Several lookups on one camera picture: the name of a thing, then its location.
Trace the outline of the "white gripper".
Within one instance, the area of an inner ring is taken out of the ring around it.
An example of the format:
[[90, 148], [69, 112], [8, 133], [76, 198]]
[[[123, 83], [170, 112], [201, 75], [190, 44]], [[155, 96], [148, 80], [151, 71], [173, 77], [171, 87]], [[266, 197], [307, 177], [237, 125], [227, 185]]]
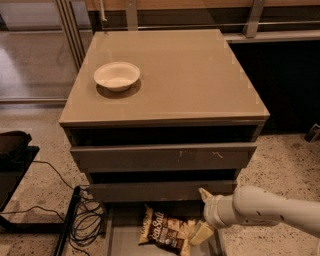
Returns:
[[214, 229], [230, 227], [234, 220], [231, 196], [213, 196], [204, 188], [199, 188], [199, 193], [204, 202], [203, 215], [206, 222], [197, 223], [188, 241], [191, 246], [198, 246], [209, 239], [214, 234]]

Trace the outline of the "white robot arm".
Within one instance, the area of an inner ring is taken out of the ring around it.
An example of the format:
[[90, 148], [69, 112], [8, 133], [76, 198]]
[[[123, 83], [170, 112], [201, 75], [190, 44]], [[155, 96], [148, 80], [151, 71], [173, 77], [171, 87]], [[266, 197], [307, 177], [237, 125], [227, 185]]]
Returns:
[[232, 195], [212, 195], [199, 189], [204, 202], [204, 222], [189, 238], [191, 246], [209, 239], [215, 230], [232, 225], [273, 226], [284, 223], [320, 237], [320, 203], [288, 199], [256, 186], [238, 187]]

